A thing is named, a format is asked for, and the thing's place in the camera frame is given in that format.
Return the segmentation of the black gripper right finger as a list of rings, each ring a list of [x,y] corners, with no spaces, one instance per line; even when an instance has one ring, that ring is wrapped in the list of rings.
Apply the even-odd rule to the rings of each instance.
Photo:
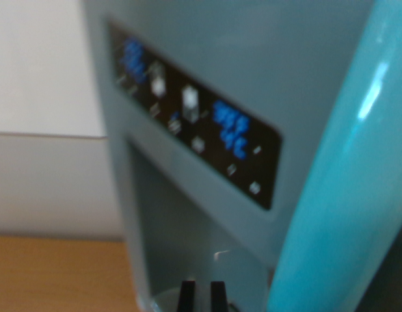
[[[227,312],[226,287],[223,281],[210,283],[211,312]]]

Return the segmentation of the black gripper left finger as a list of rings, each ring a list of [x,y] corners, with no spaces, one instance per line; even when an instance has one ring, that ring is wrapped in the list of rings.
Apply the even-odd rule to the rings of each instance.
[[[195,281],[183,281],[181,283],[177,312],[193,312],[195,302]]]

